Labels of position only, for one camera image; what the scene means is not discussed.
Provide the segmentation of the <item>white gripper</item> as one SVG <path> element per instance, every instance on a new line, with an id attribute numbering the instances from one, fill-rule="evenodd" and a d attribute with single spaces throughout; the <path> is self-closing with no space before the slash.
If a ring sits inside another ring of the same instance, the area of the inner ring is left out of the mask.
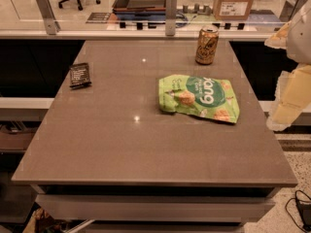
<path id="1" fill-rule="evenodd" d="M 264 44 L 273 49 L 287 49 L 288 58 L 304 63 L 291 72 L 282 71 L 277 81 L 266 125 L 270 130 L 283 131 L 311 104 L 311 66 L 307 65 L 311 63 L 311 0 Z"/>

